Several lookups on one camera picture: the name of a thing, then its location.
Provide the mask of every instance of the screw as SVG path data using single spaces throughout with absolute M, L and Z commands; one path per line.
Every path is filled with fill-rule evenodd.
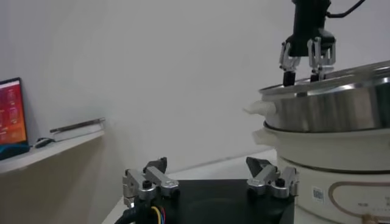
M 165 185 L 167 185 L 167 186 L 173 186 L 173 185 L 175 185 L 175 183 L 172 182 L 172 181 L 170 181 L 170 180 L 168 180 L 168 181 L 165 181 Z
M 146 181 L 143 181 L 142 182 L 142 188 L 143 189 L 150 189 L 152 188 L 152 182 L 150 182 L 149 180 L 146 180 Z
M 285 187 L 286 181 L 284 179 L 278 178 L 277 180 L 275 180 L 275 185 L 277 187 Z

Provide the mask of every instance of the stainless steel pot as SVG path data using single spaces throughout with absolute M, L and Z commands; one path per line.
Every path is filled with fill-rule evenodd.
M 257 108 L 269 128 L 309 133 L 390 128 L 390 61 L 259 92 L 263 97 Z

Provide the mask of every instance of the label sticker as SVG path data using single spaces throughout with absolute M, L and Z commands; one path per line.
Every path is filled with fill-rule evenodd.
M 324 203 L 324 191 L 319 187 L 312 187 L 313 200 L 319 203 Z

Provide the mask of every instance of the white plastic handle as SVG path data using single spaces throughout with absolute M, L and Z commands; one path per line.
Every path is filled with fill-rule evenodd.
M 267 132 L 264 129 L 260 129 L 258 131 L 254 131 L 252 133 L 253 140 L 255 140 L 256 145 L 268 145 L 268 146 L 276 146 L 277 138 L 275 135 Z
M 276 106 L 272 102 L 256 101 L 249 105 L 247 108 L 243 108 L 248 114 L 260 114 L 262 116 L 276 114 Z

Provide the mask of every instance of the laptop screen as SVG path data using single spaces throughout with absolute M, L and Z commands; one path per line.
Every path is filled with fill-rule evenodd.
M 20 79 L 0 82 L 0 145 L 27 142 Z

